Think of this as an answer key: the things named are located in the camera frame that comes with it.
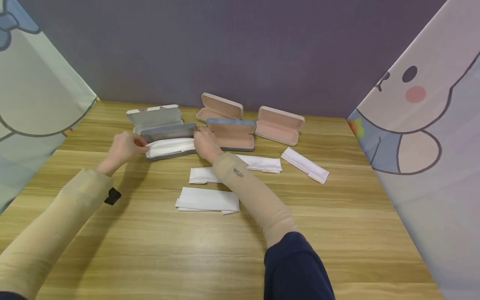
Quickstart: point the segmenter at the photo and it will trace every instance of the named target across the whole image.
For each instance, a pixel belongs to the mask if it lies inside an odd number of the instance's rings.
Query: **pink cheek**
[[[419,103],[425,100],[426,96],[427,91],[425,91],[425,89],[420,85],[412,86],[405,93],[405,99],[410,103]]]

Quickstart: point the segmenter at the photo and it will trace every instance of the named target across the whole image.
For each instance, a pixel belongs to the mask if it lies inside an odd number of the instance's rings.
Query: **wooden table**
[[[132,129],[125,111],[138,107],[101,101],[92,108],[1,216],[0,249],[81,168],[105,157],[113,135]],[[197,111],[182,108],[185,123],[201,124]],[[257,137],[252,155],[280,157],[286,147]],[[346,120],[306,117],[294,149],[330,171],[325,185],[284,160],[281,174],[254,173],[290,207],[337,299],[441,299]],[[123,197],[87,222],[38,299],[262,299],[265,244],[245,208],[229,216],[175,209],[190,168],[202,166],[193,154],[154,163],[139,156],[122,167],[114,180]]]

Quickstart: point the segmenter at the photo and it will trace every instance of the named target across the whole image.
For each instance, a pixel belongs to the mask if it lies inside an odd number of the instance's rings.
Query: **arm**
[[[195,148],[213,164],[215,175],[230,188],[260,226],[267,247],[277,244],[287,233],[298,231],[287,206],[263,182],[246,169],[236,155],[223,153],[215,136],[205,127],[195,133]]]
[[[85,222],[108,197],[111,176],[148,149],[132,132],[117,134],[95,171],[84,169],[0,255],[0,291],[34,299],[51,269]]]
[[[238,196],[264,233],[268,247],[264,299],[335,299],[320,257],[298,232],[283,202],[241,159],[223,153],[207,128],[199,127],[195,133],[195,149],[213,164],[215,175]]]

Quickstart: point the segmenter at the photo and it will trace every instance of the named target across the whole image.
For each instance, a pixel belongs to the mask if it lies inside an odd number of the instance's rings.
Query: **white cleaning cloth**
[[[325,183],[327,176],[330,173],[290,147],[288,147],[282,153],[281,157],[303,172],[307,173],[308,177],[318,181],[321,184]]]
[[[265,173],[280,173],[282,171],[282,165],[280,164],[280,158],[239,155],[237,156],[248,164],[247,170],[263,171]]]
[[[147,158],[195,149],[193,138],[160,140],[147,145]]]
[[[208,182],[220,182],[220,179],[215,176],[212,167],[190,168],[190,180],[188,181],[188,183],[205,184]]]
[[[175,203],[179,211],[221,211],[224,215],[240,211],[238,197],[232,192],[183,187]]]

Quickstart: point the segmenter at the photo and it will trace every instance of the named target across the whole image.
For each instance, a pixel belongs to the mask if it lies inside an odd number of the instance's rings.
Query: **navy sleeve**
[[[12,292],[0,292],[0,300],[26,300],[26,298]]]
[[[334,300],[320,257],[298,232],[287,233],[265,253],[265,300]]]

